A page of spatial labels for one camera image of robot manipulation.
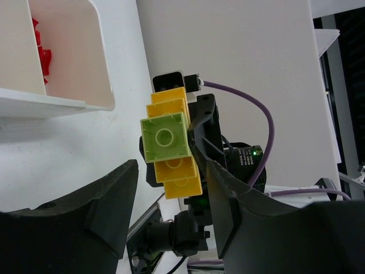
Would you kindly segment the yellow lego piece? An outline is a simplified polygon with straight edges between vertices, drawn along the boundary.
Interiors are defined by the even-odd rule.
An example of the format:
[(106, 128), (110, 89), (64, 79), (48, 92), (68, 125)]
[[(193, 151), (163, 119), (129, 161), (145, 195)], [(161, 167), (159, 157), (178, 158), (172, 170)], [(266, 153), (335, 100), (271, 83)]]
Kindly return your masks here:
[[(146, 105), (147, 118), (183, 112), (188, 128), (190, 114), (185, 88), (174, 88), (151, 94), (151, 104)], [(158, 183), (164, 185), (167, 199), (202, 195), (200, 172), (194, 157), (179, 158), (153, 163)]]

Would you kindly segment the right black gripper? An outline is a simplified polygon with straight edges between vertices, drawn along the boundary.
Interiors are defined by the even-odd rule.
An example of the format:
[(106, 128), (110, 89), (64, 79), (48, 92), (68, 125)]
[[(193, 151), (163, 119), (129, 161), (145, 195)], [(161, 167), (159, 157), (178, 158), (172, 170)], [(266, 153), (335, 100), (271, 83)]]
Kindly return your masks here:
[(222, 141), (215, 96), (205, 94), (188, 104), (191, 124), (187, 131), (190, 151), (199, 167), (202, 195), (196, 199), (196, 222), (212, 225), (208, 186), (204, 171), (209, 160), (214, 160), (240, 181), (247, 183), (258, 167), (263, 150), (243, 142)]

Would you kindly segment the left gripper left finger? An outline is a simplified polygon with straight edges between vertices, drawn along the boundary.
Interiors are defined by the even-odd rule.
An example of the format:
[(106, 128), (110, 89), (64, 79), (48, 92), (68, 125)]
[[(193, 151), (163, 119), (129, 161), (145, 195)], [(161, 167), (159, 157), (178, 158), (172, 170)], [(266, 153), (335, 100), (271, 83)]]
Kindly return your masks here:
[(1, 213), (1, 272), (115, 273), (138, 177), (137, 161), (128, 160), (35, 209)]

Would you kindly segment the red round lego piece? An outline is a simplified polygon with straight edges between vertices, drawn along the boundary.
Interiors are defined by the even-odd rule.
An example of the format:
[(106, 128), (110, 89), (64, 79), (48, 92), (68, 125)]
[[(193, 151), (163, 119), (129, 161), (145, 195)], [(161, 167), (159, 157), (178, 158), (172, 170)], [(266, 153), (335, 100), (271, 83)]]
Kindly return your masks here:
[(46, 77), (49, 76), (49, 74), (50, 74), (52, 51), (50, 49), (44, 49), (42, 46), (41, 34), (40, 34), (40, 31), (38, 31), (36, 28), (37, 25), (39, 24), (39, 22), (36, 19), (32, 18), (32, 23), (33, 23), (35, 40), (36, 40), (36, 45), (37, 45), (38, 54), (39, 54), (40, 66), (42, 69), (43, 81), (44, 81), (44, 84), (46, 85), (46, 84), (48, 84), (48, 80)]

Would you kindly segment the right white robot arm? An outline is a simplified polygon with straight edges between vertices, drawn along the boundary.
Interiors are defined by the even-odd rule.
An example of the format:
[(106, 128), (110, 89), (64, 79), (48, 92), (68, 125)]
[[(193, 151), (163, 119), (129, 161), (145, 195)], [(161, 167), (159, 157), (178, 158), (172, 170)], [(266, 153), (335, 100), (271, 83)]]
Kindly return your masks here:
[(300, 268), (350, 260), (356, 222), (364, 207), (355, 201), (293, 207), (257, 191), (226, 167), (215, 98), (190, 103), (186, 127), (178, 99), (153, 104), (142, 121), (140, 153), (147, 182), (163, 184), (168, 199), (187, 198), (189, 209), (171, 223), (152, 224), (146, 235), (153, 252), (192, 256), (207, 249), (212, 225), (217, 252), (230, 268), (261, 271), (263, 264)]

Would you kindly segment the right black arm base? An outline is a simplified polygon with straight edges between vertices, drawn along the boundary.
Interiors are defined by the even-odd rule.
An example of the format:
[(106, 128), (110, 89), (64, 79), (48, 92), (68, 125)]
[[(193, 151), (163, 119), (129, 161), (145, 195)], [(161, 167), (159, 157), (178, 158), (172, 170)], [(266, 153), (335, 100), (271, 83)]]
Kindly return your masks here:
[(155, 203), (128, 231), (126, 247), (132, 273), (152, 273), (163, 254), (174, 250), (174, 241), (174, 221), (164, 221)]

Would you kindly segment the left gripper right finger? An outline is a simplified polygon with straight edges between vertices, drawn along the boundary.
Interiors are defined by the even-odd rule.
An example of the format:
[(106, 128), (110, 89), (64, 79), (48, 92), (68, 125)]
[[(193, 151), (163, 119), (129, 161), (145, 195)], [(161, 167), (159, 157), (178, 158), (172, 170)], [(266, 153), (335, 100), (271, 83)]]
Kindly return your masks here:
[(364, 202), (296, 208), (206, 166), (217, 253), (226, 273), (363, 273)]

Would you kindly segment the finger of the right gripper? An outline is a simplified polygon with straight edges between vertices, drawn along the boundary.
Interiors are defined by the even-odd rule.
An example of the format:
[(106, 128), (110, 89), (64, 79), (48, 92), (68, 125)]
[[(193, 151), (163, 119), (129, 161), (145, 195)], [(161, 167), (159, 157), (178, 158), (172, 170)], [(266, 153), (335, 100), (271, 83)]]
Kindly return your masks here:
[(144, 155), (144, 147), (143, 147), (143, 139), (142, 136), (139, 138), (139, 151), (140, 154), (146, 164), (146, 182), (152, 187), (152, 188), (162, 188), (164, 185), (162, 183), (158, 183), (156, 180), (156, 173), (153, 163), (147, 163)]

